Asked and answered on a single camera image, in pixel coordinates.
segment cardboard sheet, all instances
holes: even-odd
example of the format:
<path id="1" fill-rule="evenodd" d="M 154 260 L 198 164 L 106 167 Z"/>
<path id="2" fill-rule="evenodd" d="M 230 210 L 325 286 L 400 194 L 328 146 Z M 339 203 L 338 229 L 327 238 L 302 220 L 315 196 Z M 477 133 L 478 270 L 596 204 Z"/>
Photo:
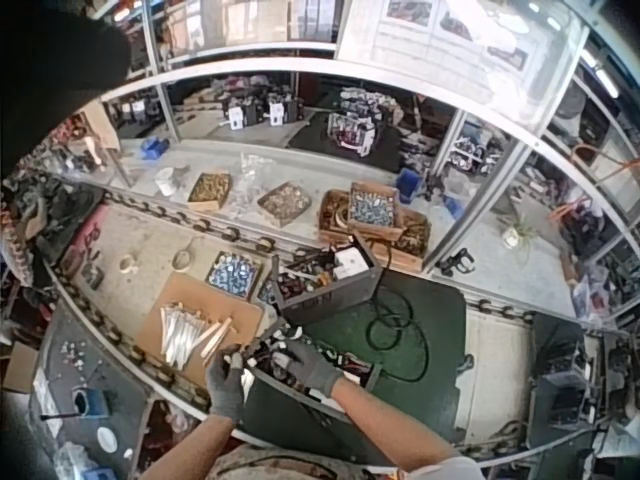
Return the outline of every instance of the cardboard sheet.
<path id="1" fill-rule="evenodd" d="M 162 342 L 160 308 L 172 302 L 182 302 L 185 308 L 200 310 L 203 318 L 208 318 L 212 322 L 223 322 L 230 316 L 233 319 L 231 324 L 237 333 L 229 330 L 219 348 L 233 343 L 241 345 L 250 343 L 255 338 L 262 318 L 261 307 L 222 292 L 193 277 L 174 272 L 169 276 L 136 337 L 136 344 L 142 350 L 163 363 L 165 363 L 164 355 L 160 353 Z M 176 373 L 202 388 L 206 388 L 206 384 L 205 366 L 200 352 L 206 347 L 210 338 L 194 349 L 184 370 L 176 370 Z"/>

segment forearm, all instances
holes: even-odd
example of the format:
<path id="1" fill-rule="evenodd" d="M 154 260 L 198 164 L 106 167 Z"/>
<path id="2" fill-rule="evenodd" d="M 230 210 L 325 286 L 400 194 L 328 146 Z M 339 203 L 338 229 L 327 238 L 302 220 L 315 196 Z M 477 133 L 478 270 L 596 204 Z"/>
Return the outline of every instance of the forearm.
<path id="1" fill-rule="evenodd" d="M 425 425 L 349 380 L 339 379 L 331 396 L 382 453 L 406 472 L 457 455 L 448 442 Z"/>
<path id="2" fill-rule="evenodd" d="M 233 427 L 233 422 L 226 417 L 209 416 L 187 438 L 154 463 L 141 479 L 204 479 L 227 443 Z"/>

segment black cable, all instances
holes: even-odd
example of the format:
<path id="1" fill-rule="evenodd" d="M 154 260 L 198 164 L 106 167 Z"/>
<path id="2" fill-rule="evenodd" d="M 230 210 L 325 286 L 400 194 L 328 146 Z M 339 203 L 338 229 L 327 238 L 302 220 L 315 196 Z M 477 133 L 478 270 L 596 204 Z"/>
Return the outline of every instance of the black cable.
<path id="1" fill-rule="evenodd" d="M 410 329 L 410 328 L 413 329 L 417 333 L 418 339 L 420 340 L 420 343 L 422 344 L 422 347 L 424 350 L 424 363 L 423 363 L 422 369 L 420 370 L 420 373 L 414 377 L 403 377 L 400 375 L 387 372 L 386 370 L 383 370 L 382 373 L 386 377 L 392 378 L 399 382 L 417 383 L 424 378 L 424 376 L 427 373 L 427 369 L 429 368 L 429 347 L 427 343 L 427 337 L 422 331 L 422 328 L 420 327 L 420 325 L 415 321 L 414 310 L 413 310 L 413 305 L 411 304 L 411 301 L 402 293 L 396 290 L 393 290 L 386 285 L 382 285 L 382 280 L 387 270 L 389 270 L 389 267 L 391 266 L 391 260 L 392 260 L 391 244 L 388 241 L 383 239 L 377 239 L 377 238 L 369 239 L 370 246 L 373 246 L 374 243 L 380 243 L 387 248 L 387 264 L 383 267 L 382 274 L 380 275 L 380 280 L 378 281 L 378 285 L 376 285 L 376 289 L 373 292 L 371 300 L 369 300 L 369 303 L 373 308 L 375 316 L 367 325 L 367 328 L 365 330 L 365 339 L 367 341 L 367 344 L 369 345 L 369 348 L 371 348 L 372 350 L 376 352 L 388 352 L 395 349 L 402 342 L 402 336 L 405 333 L 405 331 L 407 331 L 407 329 Z M 384 303 L 380 299 L 381 291 L 391 293 L 396 297 L 398 297 L 400 300 L 402 300 L 402 302 L 406 307 L 406 314 L 402 315 L 397 311 L 394 311 L 389 305 Z M 395 333 L 394 339 L 390 344 L 380 345 L 379 343 L 373 340 L 372 333 L 374 328 L 376 328 L 376 326 L 378 325 L 384 328 L 387 328 L 389 330 L 392 330 Z"/>

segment gray work glove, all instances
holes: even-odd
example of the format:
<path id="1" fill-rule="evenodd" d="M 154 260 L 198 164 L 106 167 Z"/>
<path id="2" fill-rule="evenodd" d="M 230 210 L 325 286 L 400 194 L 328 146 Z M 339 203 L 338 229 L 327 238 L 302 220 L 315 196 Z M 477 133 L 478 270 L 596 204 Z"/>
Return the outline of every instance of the gray work glove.
<path id="1" fill-rule="evenodd" d="M 331 398 L 333 386 L 343 376 L 342 372 L 327 362 L 313 346 L 296 340 L 286 340 L 285 343 L 292 356 L 276 352 L 273 354 L 274 362 L 305 387 L 319 390 Z"/>
<path id="2" fill-rule="evenodd" d="M 240 382 L 244 369 L 239 350 L 240 345 L 231 345 L 220 350 L 205 375 L 211 397 L 209 413 L 230 418 L 234 424 L 240 421 L 244 409 L 244 394 Z M 231 364 L 227 363 L 224 357 L 230 357 Z"/>

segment gray metal box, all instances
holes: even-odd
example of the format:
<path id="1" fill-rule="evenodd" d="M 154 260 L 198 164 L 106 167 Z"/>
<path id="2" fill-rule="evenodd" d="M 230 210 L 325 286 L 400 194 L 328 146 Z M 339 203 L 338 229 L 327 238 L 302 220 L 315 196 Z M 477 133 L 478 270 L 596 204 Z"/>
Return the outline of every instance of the gray metal box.
<path id="1" fill-rule="evenodd" d="M 280 258 L 274 255 L 271 259 L 271 278 L 273 294 L 280 314 L 292 325 L 308 325 L 327 318 L 345 308 L 366 302 L 371 299 L 382 275 L 382 267 L 376 260 L 362 236 L 354 232 L 350 237 L 350 245 L 356 247 L 370 266 L 369 270 L 351 277 L 336 280 L 330 285 L 320 287 L 313 292 L 302 293 L 285 300 L 278 287 Z M 287 265 L 294 268 L 294 262 Z"/>

